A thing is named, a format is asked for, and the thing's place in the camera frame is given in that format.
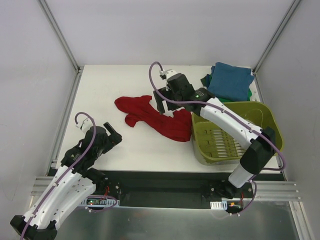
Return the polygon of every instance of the laundry basket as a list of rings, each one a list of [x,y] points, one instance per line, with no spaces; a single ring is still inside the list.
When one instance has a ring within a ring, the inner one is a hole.
[[[261,128],[275,131],[275,145],[281,151],[283,138],[271,110],[257,101],[226,102],[227,108]],[[192,114],[192,142],[197,160],[204,165],[239,161],[245,150],[228,133],[203,117]]]

